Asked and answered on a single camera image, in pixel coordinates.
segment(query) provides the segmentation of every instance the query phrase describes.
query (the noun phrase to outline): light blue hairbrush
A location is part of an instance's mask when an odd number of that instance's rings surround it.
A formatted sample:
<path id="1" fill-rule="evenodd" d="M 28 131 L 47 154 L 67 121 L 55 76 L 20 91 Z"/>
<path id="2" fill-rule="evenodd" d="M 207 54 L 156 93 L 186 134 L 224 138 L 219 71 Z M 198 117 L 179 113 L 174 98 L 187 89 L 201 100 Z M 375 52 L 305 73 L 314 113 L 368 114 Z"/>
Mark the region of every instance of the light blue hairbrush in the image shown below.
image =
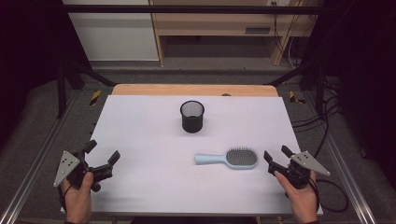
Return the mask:
<path id="1" fill-rule="evenodd" d="M 235 170 L 251 170 L 257 164 L 257 154 L 249 147 L 230 149 L 225 155 L 196 154 L 195 164 L 224 163 Z"/>

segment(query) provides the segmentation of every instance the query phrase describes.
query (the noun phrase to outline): white table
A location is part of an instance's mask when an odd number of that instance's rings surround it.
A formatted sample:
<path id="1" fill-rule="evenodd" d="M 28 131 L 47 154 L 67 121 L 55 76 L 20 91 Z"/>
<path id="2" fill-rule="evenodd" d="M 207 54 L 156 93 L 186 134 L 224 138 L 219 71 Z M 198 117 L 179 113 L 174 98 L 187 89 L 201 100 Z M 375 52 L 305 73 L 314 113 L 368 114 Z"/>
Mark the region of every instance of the white table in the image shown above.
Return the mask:
<path id="1" fill-rule="evenodd" d="M 267 150 L 287 165 L 282 145 L 299 152 L 280 97 L 110 95 L 87 155 L 90 166 L 121 154 L 113 177 L 92 194 L 92 211 L 125 216 L 267 216 L 290 214 L 290 203 L 262 158 Z M 179 108 L 197 100 L 205 106 L 204 127 L 186 133 Z M 252 147 L 259 162 L 252 170 L 224 164 L 195 165 L 196 153 L 224 154 Z"/>

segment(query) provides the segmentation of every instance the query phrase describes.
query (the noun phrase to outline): wire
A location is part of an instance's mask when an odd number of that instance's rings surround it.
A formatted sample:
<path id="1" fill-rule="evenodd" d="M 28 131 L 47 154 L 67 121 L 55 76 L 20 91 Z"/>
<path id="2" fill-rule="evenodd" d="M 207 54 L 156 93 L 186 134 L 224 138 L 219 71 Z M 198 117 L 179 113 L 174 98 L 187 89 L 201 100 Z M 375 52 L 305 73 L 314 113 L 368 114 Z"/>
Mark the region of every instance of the wire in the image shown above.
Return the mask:
<path id="1" fill-rule="evenodd" d="M 343 189 L 341 189 L 340 186 L 336 185 L 335 183 L 333 183 L 333 182 L 330 181 L 330 180 L 317 179 L 317 183 L 320 183 L 320 182 L 328 183 L 328 184 L 331 184 L 331 185 L 335 186 L 336 188 L 338 188 L 338 189 L 341 191 L 341 193 L 343 194 L 344 198 L 346 199 L 346 204 L 345 204 L 344 207 L 341 208 L 341 209 L 330 208 L 330 207 L 324 205 L 323 203 L 321 203 L 320 205 L 321 205 L 323 208 L 325 208 L 325 209 L 327 209 L 327 210 L 329 210 L 329 211 L 331 211 L 331 212 L 334 212 L 334 213 L 343 213 L 343 212 L 345 212 L 345 211 L 348 209 L 348 207 L 349 207 L 349 199 L 348 199 L 348 197 L 347 197 L 347 194 L 343 191 Z"/>
<path id="2" fill-rule="evenodd" d="M 305 33 L 306 33 L 307 31 L 309 31 L 309 30 L 314 26 L 314 24 L 315 24 L 315 22 L 312 21 L 312 22 L 311 22 L 311 25 L 309 25 L 309 27 L 306 28 L 306 30 L 304 31 L 303 36 L 305 36 Z"/>
<path id="3" fill-rule="evenodd" d="M 333 109 L 334 107 L 336 107 L 336 106 L 339 106 L 339 104 L 332 105 L 332 107 L 330 107 L 328 110 L 326 110 L 325 113 L 329 114 L 330 116 L 334 115 L 335 113 L 337 113 L 337 112 L 339 111 L 339 107 L 338 107 L 334 112 L 331 112 L 332 109 Z M 313 123 L 313 122 L 315 122 L 315 121 L 318 121 L 318 120 L 320 120 L 320 118 L 318 117 L 318 115 L 315 115 L 314 117 L 312 117 L 312 118 L 310 118 L 310 119 L 296 120 L 296 121 L 293 121 L 292 123 L 305 122 L 305 121 L 308 121 L 308 122 L 305 123 L 305 124 L 294 125 L 294 126 L 292 126 L 292 127 L 293 127 L 293 128 L 304 127 L 304 126 L 307 126 L 307 125 L 309 125 L 309 124 L 311 124 L 311 123 Z"/>
<path id="4" fill-rule="evenodd" d="M 318 16 L 317 16 L 317 15 L 309 15 L 309 19 L 310 19 L 311 21 L 317 21 Z"/>
<path id="5" fill-rule="evenodd" d="M 297 6 L 299 6 L 300 5 L 300 3 L 302 2 L 302 0 L 299 0 L 299 2 L 298 2 L 298 4 L 297 4 Z M 291 23 L 290 23 L 290 26 L 289 26 L 289 29 L 288 29 L 288 31 L 286 32 L 286 36 L 288 36 L 289 35 L 289 32 L 290 32 L 290 30 L 291 30 L 291 27 L 293 26 L 293 24 L 297 21 L 297 19 L 300 17 L 300 15 L 293 15 L 293 18 L 291 19 Z M 274 40 L 275 40 L 275 44 L 276 44 L 276 47 L 280 50 L 280 52 L 283 54 L 283 50 L 285 49 L 284 47 L 283 47 L 283 44 L 282 44 L 282 42 L 281 42 L 281 40 L 279 40 L 279 38 L 280 38 L 280 36 L 279 36 L 279 33 L 277 32 L 277 14 L 274 14 Z M 288 62 L 287 60 L 285 60 L 286 61 L 286 63 L 288 63 L 289 65 L 291 65 L 292 67 L 293 67 L 293 69 L 295 69 L 295 67 L 294 67 L 294 65 L 293 65 L 293 63 L 290 61 L 290 62 Z"/>
<path id="6" fill-rule="evenodd" d="M 312 127 L 310 127 L 310 128 L 307 128 L 307 129 L 304 129 L 304 130 L 300 130 L 300 131 L 294 131 L 294 132 L 295 132 L 295 133 L 303 133 L 303 132 L 307 132 L 307 131 L 309 131 L 309 130 L 312 130 L 312 129 L 314 129 L 314 128 L 316 128 L 316 127 L 320 126 L 320 125 L 322 125 L 324 122 L 325 122 L 325 121 L 322 121 L 320 124 L 317 124 L 317 125 L 315 125 L 315 126 L 312 126 Z"/>
<path id="7" fill-rule="evenodd" d="M 64 196 L 66 195 L 67 191 L 69 191 L 72 188 L 73 185 L 70 185 L 69 188 L 64 192 Z"/>
<path id="8" fill-rule="evenodd" d="M 326 103 L 325 103 L 325 105 L 324 105 L 324 111 L 327 111 L 327 105 L 329 104 L 330 100 L 335 99 L 335 98 L 337 98 L 337 97 L 338 97 L 338 95 L 334 95 L 334 96 L 330 97 L 330 98 L 326 101 Z M 325 130 L 325 132 L 324 132 L 324 135 L 323 135 L 322 140 L 320 141 L 320 144 L 319 144 L 319 146 L 318 146 L 317 152 L 316 152 L 315 155 L 314 155 L 314 158 L 316 158 L 317 155 L 319 154 L 319 152 L 321 151 L 321 149 L 322 149 L 322 147 L 323 147 L 323 144 L 324 144 L 324 141 L 325 141 L 325 139 L 326 139 L 326 137 L 327 137 L 327 133 L 329 132 L 329 118 L 328 118 L 327 113 L 324 113 L 324 119 L 325 119 L 325 121 L 326 121 L 326 130 Z"/>
<path id="9" fill-rule="evenodd" d="M 294 37 L 294 38 L 296 40 L 295 40 L 295 44 L 293 45 L 292 51 L 296 55 L 295 56 L 295 60 L 296 60 L 295 64 L 300 66 L 300 64 L 298 63 L 298 60 L 299 59 L 301 60 L 304 57 L 304 55 L 302 53 L 300 53 L 298 50 L 298 47 L 300 45 L 300 37 Z"/>
<path id="10" fill-rule="evenodd" d="M 291 171 L 294 172 L 295 174 L 299 175 L 302 179 L 307 179 L 306 176 L 304 176 L 300 171 L 296 170 L 294 167 L 290 167 Z M 319 189 L 318 189 L 318 185 L 317 183 L 327 183 L 327 184 L 331 184 L 335 187 L 337 187 L 341 193 L 344 195 L 344 198 L 346 199 L 346 205 L 341 208 L 341 209 L 335 209 L 335 208 L 330 208 L 326 205 L 324 205 L 323 203 L 320 202 L 320 197 L 319 197 Z M 315 196 L 317 197 L 317 211 L 319 210 L 319 205 L 321 205 L 323 208 L 334 212 L 334 213 L 343 213 L 345 212 L 348 207 L 349 207 L 349 199 L 347 197 L 347 194 L 341 189 L 341 187 L 339 187 L 338 185 L 336 185 L 334 182 L 330 181 L 330 180 L 324 180 L 324 179 L 317 179 L 317 181 L 314 181 L 310 176 L 309 179 L 307 179 L 307 184 L 311 187 L 311 189 L 314 191 Z"/>
<path id="11" fill-rule="evenodd" d="M 291 39 L 291 41 L 289 43 L 289 62 L 290 62 L 291 67 L 293 67 L 293 69 L 296 69 L 293 65 L 293 62 L 291 61 L 291 58 L 290 58 L 290 49 L 291 49 L 291 45 L 293 44 L 293 40 L 294 40 L 294 37 Z"/>

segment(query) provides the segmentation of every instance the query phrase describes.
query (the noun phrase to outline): gray carpet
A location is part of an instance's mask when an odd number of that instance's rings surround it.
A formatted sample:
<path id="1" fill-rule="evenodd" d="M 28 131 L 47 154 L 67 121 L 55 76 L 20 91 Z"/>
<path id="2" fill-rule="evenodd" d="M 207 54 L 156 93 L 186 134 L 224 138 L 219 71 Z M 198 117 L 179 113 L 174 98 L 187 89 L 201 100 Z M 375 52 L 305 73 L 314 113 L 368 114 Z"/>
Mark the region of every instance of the gray carpet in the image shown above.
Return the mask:
<path id="1" fill-rule="evenodd" d="M 186 75 L 182 72 L 164 76 L 145 72 L 118 72 L 117 75 L 109 76 L 112 80 L 123 83 L 220 83 L 220 84 L 262 84 L 275 77 L 260 74 L 212 74 L 197 73 Z M 96 105 L 89 102 L 96 90 L 102 90 Z M 308 105 L 291 103 L 289 91 L 299 91 L 294 84 L 286 84 L 277 88 L 284 98 L 290 120 L 308 119 L 314 116 Z M 59 202 L 56 188 L 52 186 L 55 169 L 58 165 L 63 150 L 76 150 L 84 146 L 91 138 L 90 132 L 94 129 L 94 123 L 98 120 L 106 96 L 111 93 L 111 88 L 101 84 L 90 82 L 83 91 L 78 91 L 78 99 L 72 107 L 66 123 L 57 137 L 53 149 L 48 155 L 44 170 L 37 179 L 35 186 L 21 210 L 23 218 L 48 218 L 63 219 L 64 215 L 59 211 Z M 0 208 L 4 211 L 7 203 L 16 192 L 19 184 L 28 172 L 35 155 L 41 148 L 57 114 L 56 83 L 51 82 L 36 88 L 29 94 L 29 100 L 22 113 L 21 121 L 12 138 L 1 150 L 0 168 Z M 363 159 L 360 156 L 359 146 L 354 140 L 347 123 L 340 114 L 330 118 L 330 129 L 333 138 L 342 151 L 354 177 L 356 178 L 363 195 L 373 211 L 378 223 L 396 222 L 396 193 L 382 175 L 375 161 Z M 296 134 L 301 150 L 315 153 L 322 138 L 321 131 L 316 128 L 311 131 Z M 342 186 L 339 176 L 329 159 L 328 148 L 324 146 L 318 160 L 327 167 L 332 175 L 325 179 Z M 320 187 L 321 202 L 331 208 L 344 206 L 343 195 L 338 189 L 327 184 L 318 184 Z M 291 221 L 291 217 L 284 216 L 285 223 Z M 119 217 L 120 220 L 129 220 L 129 217 Z M 352 205 L 344 213 L 333 213 L 324 210 L 324 216 L 320 218 L 324 222 L 359 223 Z M 111 220 L 111 216 L 94 215 L 92 220 Z M 276 223 L 277 217 L 268 217 L 262 223 Z"/>

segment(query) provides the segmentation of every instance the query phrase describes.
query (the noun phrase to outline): black cable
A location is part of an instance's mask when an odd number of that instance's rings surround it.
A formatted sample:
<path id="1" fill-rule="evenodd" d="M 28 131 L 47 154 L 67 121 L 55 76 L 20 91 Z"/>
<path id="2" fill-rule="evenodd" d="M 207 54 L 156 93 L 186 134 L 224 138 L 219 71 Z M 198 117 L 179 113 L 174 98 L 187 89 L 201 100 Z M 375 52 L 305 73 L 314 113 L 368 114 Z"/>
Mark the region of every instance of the black cable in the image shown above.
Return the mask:
<path id="1" fill-rule="evenodd" d="M 334 98 L 337 98 L 337 97 L 338 97 L 338 95 L 334 95 L 334 96 L 330 97 L 330 98 L 326 101 L 326 103 L 325 103 L 325 105 L 324 105 L 324 111 L 327 111 L 327 105 L 329 104 L 330 100 L 332 100 L 332 99 L 334 99 Z M 324 144 L 324 141 L 326 140 L 327 133 L 329 132 L 329 118 L 328 118 L 328 116 L 327 116 L 327 113 L 324 113 L 324 119 L 325 119 L 325 121 L 326 121 L 326 130 L 325 130 L 325 132 L 324 132 L 324 134 L 323 134 L 323 138 L 322 138 L 322 140 L 320 141 L 320 144 L 319 144 L 319 146 L 318 146 L 317 152 L 316 152 L 315 155 L 314 155 L 314 158 L 316 158 L 317 155 L 319 154 L 319 152 L 321 151 L 321 149 L 322 149 L 322 147 L 323 147 L 323 144 Z"/>
<path id="2" fill-rule="evenodd" d="M 324 78 L 324 88 L 327 89 L 327 90 L 329 90 L 329 91 L 334 91 L 334 92 L 336 92 L 336 94 L 338 94 L 338 92 L 340 91 L 340 89 L 334 87 L 334 85 L 332 85 L 332 84 L 327 80 L 326 77 Z"/>
<path id="3" fill-rule="evenodd" d="M 274 40 L 275 40 L 276 47 L 280 50 L 280 52 L 283 53 L 283 45 L 282 45 L 282 42 L 278 38 L 279 38 L 279 34 L 277 33 L 277 14 L 275 14 L 274 15 Z"/>
<path id="4" fill-rule="evenodd" d="M 343 208 L 341 208 L 341 209 L 330 208 L 330 207 L 324 205 L 323 203 L 321 203 L 320 205 L 321 205 L 323 208 L 325 208 L 326 210 L 329 210 L 329 211 L 334 212 L 334 213 L 343 213 L 343 212 L 345 212 L 345 211 L 348 209 L 348 207 L 349 207 L 349 199 L 348 199 L 348 197 L 347 197 L 347 194 L 341 189 L 341 187 L 339 187 L 338 185 L 336 185 L 336 184 L 333 183 L 332 181 L 324 180 L 324 179 L 317 179 L 317 183 L 320 183 L 320 182 L 328 183 L 328 184 L 331 184 L 331 185 L 335 186 L 336 188 L 338 188 L 338 189 L 341 191 L 341 193 L 343 193 L 343 196 L 344 196 L 344 198 L 346 199 L 346 204 L 345 204 L 345 206 L 344 206 Z"/>
<path id="5" fill-rule="evenodd" d="M 309 25 L 308 28 L 306 28 L 306 30 L 304 31 L 303 37 L 305 36 L 305 33 L 306 33 L 307 31 L 309 31 L 309 30 L 314 26 L 314 24 L 315 24 L 315 22 L 312 21 L 312 22 L 311 22 L 311 25 Z"/>
<path id="6" fill-rule="evenodd" d="M 309 15 L 309 20 L 311 21 L 317 21 L 317 15 Z"/>
<path id="7" fill-rule="evenodd" d="M 317 124 L 317 125 L 315 125 L 315 126 L 312 126 L 312 127 L 308 128 L 308 129 L 304 129 L 304 130 L 300 130 L 300 131 L 294 131 L 294 132 L 295 132 L 295 133 L 303 133 L 303 132 L 306 132 L 306 131 L 309 131 L 309 130 L 314 129 L 314 128 L 316 128 L 316 127 L 322 125 L 323 123 L 324 123 L 324 121 L 322 121 L 320 124 Z"/>
<path id="8" fill-rule="evenodd" d="M 299 44 L 300 44 L 300 38 L 299 37 L 294 37 L 294 38 L 295 38 L 295 44 L 294 44 L 293 48 L 291 48 L 291 49 L 292 49 L 292 51 L 293 51 L 293 53 L 295 55 L 295 59 L 296 59 L 295 64 L 297 66 L 300 66 L 300 64 L 298 63 L 298 60 L 299 59 L 301 60 L 304 57 L 304 55 L 302 53 L 300 53 L 299 50 L 298 50 L 298 47 L 299 47 Z"/>
<path id="9" fill-rule="evenodd" d="M 314 181 L 311 177 L 309 177 L 308 184 L 309 184 L 309 186 L 311 187 L 311 189 L 314 191 L 315 196 L 317 196 L 317 211 L 318 211 L 318 210 L 319 210 L 319 205 L 320 205 L 320 198 L 319 198 L 319 190 L 318 190 L 318 187 L 317 187 L 317 185 L 315 184 L 315 181 Z"/>
<path id="10" fill-rule="evenodd" d="M 326 113 L 326 114 L 329 114 L 329 116 L 334 115 L 335 113 L 337 113 L 337 112 L 339 111 L 339 108 L 337 108 L 334 112 L 331 113 L 332 109 L 333 109 L 334 107 L 336 107 L 336 106 L 339 106 L 339 104 L 332 105 L 332 107 L 330 107 L 328 110 L 326 110 L 325 113 Z M 312 117 L 312 118 L 310 118 L 310 119 L 296 120 L 296 121 L 293 121 L 292 123 L 305 122 L 305 121 L 308 121 L 308 122 L 305 123 L 305 124 L 294 125 L 294 126 L 292 126 L 292 128 L 304 127 L 304 126 L 307 126 L 307 125 L 309 125 L 309 124 L 311 124 L 311 123 L 313 123 L 313 122 L 315 122 L 315 121 L 318 121 L 318 120 L 320 120 L 320 118 L 318 117 L 318 115 L 315 115 L 314 117 Z"/>
<path id="11" fill-rule="evenodd" d="M 72 187 L 73 185 L 70 185 L 69 188 L 67 188 L 67 190 L 64 192 L 64 196 L 66 195 L 67 191 L 69 191 Z"/>

